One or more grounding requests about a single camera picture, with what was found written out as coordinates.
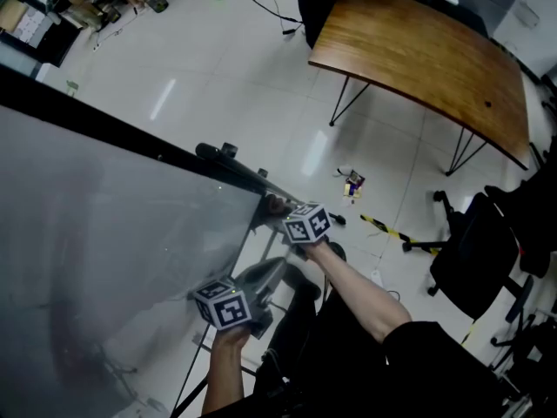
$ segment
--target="tiled floor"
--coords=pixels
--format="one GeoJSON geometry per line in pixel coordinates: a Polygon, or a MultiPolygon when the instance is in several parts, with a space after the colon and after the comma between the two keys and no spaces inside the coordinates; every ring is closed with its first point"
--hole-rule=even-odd
{"type": "MultiPolygon", "coordinates": [[[[273,7],[272,0],[260,1],[273,7]]],[[[310,50],[302,30],[283,37],[278,19],[250,0],[169,2],[162,14],[149,10],[133,21],[132,13],[125,14],[101,39],[130,24],[96,52],[96,38],[81,35],[63,65],[81,85],[78,97],[189,151],[199,142],[237,145],[237,158],[244,164],[265,168],[287,191],[325,202],[344,215],[347,227],[331,235],[345,247],[348,261],[368,277],[379,269],[385,287],[400,293],[415,320],[437,320],[461,340],[471,320],[442,293],[435,298],[426,294],[431,257],[403,254],[396,239],[359,215],[366,213],[415,239],[439,239],[446,234],[446,219],[442,206],[432,201],[433,191],[445,190],[455,208],[466,209],[484,185],[512,189],[529,172],[487,146],[447,178],[442,170],[450,164],[460,128],[379,88],[369,88],[331,128],[327,122],[343,78],[307,64],[310,50]],[[354,205],[343,203],[342,180],[332,175],[343,164],[366,177],[363,197],[354,205]]],[[[299,17],[297,0],[278,4],[283,15],[299,17]]],[[[524,84],[531,138],[547,148],[549,123],[538,91],[526,77],[524,84]]],[[[345,100],[361,87],[351,81],[345,100]]],[[[258,260],[265,237],[250,238],[241,266],[258,260]]],[[[272,253],[284,251],[276,246],[272,253]]],[[[316,267],[304,267],[322,283],[316,267]]],[[[518,269],[513,274],[518,280],[525,277],[518,269]]],[[[536,284],[531,303],[551,300],[548,290],[554,287],[536,284]]],[[[287,306],[291,298],[289,288],[281,285],[274,301],[287,306]]],[[[503,318],[509,302],[501,292],[470,338],[468,350],[484,362],[496,353],[488,344],[491,336],[507,330],[503,318]]],[[[270,335],[250,341],[244,352],[247,367],[257,366],[270,335]]],[[[201,354],[185,394],[205,375],[207,364],[207,354],[201,354]]],[[[246,391],[251,388],[248,376],[246,391]]],[[[188,416],[199,413],[202,398],[188,416]]]]}

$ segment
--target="black and yellow striped tape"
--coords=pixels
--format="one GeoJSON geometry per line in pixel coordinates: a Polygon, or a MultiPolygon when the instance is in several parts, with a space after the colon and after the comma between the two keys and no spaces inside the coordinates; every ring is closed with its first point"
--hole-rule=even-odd
{"type": "MultiPolygon", "coordinates": [[[[405,235],[403,233],[397,233],[395,230],[391,229],[389,226],[386,226],[385,223],[381,223],[378,219],[372,219],[371,217],[368,217],[367,215],[360,215],[359,217],[361,219],[363,219],[364,221],[369,221],[372,225],[377,227],[380,231],[383,231],[384,233],[388,233],[388,234],[392,235],[393,237],[396,237],[397,239],[401,239],[402,241],[407,241],[409,243],[418,243],[417,240],[411,239],[410,237],[408,237],[407,235],[405,235]]],[[[432,248],[432,247],[423,246],[420,249],[423,249],[424,251],[426,251],[426,253],[430,253],[431,255],[437,255],[439,253],[438,249],[435,249],[435,248],[432,248]]]]}

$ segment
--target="black shoe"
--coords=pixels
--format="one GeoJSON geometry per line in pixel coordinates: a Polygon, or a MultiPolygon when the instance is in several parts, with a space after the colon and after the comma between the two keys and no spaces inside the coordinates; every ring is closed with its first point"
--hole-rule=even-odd
{"type": "Polygon", "coordinates": [[[294,265],[288,265],[285,271],[285,276],[282,279],[286,285],[297,291],[300,288],[309,289],[312,292],[312,297],[317,300],[321,297],[321,289],[315,285],[313,282],[309,281],[302,273],[299,268],[294,265]]]}
{"type": "Polygon", "coordinates": [[[331,250],[337,254],[342,260],[346,261],[346,253],[341,245],[335,243],[334,241],[329,242],[329,247],[331,250]]]}

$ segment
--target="chair seat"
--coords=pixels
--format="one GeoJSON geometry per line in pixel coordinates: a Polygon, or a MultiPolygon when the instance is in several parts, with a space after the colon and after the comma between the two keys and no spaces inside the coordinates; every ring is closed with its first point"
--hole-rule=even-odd
{"type": "Polygon", "coordinates": [[[431,273],[451,302],[476,320],[499,294],[519,249],[499,211],[483,193],[473,198],[459,218],[459,227],[451,230],[431,273]]]}

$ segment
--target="chair caster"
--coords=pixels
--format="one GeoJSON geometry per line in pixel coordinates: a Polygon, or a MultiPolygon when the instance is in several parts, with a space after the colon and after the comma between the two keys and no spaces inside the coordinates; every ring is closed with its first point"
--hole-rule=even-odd
{"type": "Polygon", "coordinates": [[[435,191],[433,193],[433,201],[440,202],[443,201],[443,191],[435,191]]]}

